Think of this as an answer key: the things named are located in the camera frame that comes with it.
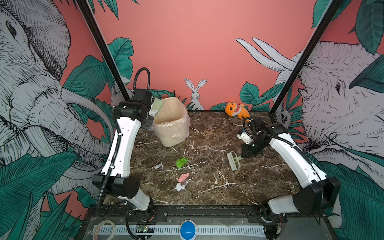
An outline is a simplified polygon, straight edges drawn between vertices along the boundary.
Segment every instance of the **white crumpled paper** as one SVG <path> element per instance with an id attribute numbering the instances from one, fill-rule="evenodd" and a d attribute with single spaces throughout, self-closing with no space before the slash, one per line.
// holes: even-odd
<path id="1" fill-rule="evenodd" d="M 185 182 L 185 184 L 184 185 L 181 185 L 181 183 L 177 183 L 177 185 L 176 185 L 176 190 L 178 191 L 178 192 L 180 192 L 181 190 L 185 190 L 185 186 L 188 184 L 188 181 L 186 181 Z"/>
<path id="2" fill-rule="evenodd" d="M 161 167 L 161 170 L 163 170 L 163 163 L 161 162 L 159 165 L 156 165 L 155 166 L 155 169 L 159 169 Z"/>

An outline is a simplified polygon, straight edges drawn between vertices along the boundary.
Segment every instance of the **white robotic arm segment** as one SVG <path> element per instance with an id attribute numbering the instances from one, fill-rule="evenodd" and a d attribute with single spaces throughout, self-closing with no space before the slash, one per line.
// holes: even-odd
<path id="1" fill-rule="evenodd" d="M 287 143 L 272 138 L 269 145 L 280 154 L 283 160 L 288 164 L 293 173 L 296 175 L 301 187 L 305 188 L 311 185 L 313 182 L 319 182 L 326 179 L 326 174 L 320 170 L 316 165 L 308 163 L 301 154 L 294 149 L 297 147 L 291 136 L 287 133 L 279 134 L 278 137 L 284 138 L 285 140 L 293 143 L 291 147 Z"/>
<path id="2" fill-rule="evenodd" d="M 117 122 L 120 126 L 122 136 L 111 176 L 115 177 L 117 174 L 121 174 L 120 177 L 129 177 L 129 167 L 131 163 L 133 144 L 135 143 L 135 138 L 138 130 L 140 129 L 141 122 L 137 119 L 132 121 L 131 118 L 127 117 L 121 117 L 120 119 L 117 119 Z M 106 174 L 109 169 L 111 159 L 117 145 L 117 139 L 118 133 L 115 133 L 108 160 L 102 170 L 104 174 Z"/>

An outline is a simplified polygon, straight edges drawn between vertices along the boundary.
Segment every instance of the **blue button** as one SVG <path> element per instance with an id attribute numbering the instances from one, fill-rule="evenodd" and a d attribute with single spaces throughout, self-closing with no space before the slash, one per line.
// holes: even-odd
<path id="1" fill-rule="evenodd" d="M 191 220 L 184 221 L 180 226 L 180 238 L 182 240 L 193 240 L 196 237 L 196 225 Z"/>

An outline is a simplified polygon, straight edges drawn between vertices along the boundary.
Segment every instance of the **trash bin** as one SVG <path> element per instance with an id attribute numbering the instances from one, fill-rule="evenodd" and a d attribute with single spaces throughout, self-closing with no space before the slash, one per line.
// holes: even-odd
<path id="1" fill-rule="evenodd" d="M 190 118 L 184 104 L 177 98 L 165 98 L 155 116 L 155 135 L 165 147 L 181 143 L 189 136 Z"/>

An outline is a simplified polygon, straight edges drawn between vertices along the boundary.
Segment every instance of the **marble table surface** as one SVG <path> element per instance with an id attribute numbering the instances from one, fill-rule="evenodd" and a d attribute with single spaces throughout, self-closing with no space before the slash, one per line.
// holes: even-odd
<path id="1" fill-rule="evenodd" d="M 243 141 L 237 139 L 242 120 L 224 112 L 188 112 L 190 135 L 174 147 L 164 147 L 154 132 L 140 130 L 131 157 L 131 176 L 138 176 L 145 194 L 155 204 L 261 204 L 272 197 L 296 193 L 297 179 L 272 148 L 263 155 L 243 159 L 233 172 L 227 153 L 241 154 Z M 251 113 L 270 122 L 267 113 Z M 189 161 L 178 169 L 176 160 Z M 154 166 L 163 163 L 163 170 Z M 186 190 L 176 190 L 181 174 L 190 173 Z M 119 199 L 106 196 L 104 204 Z"/>

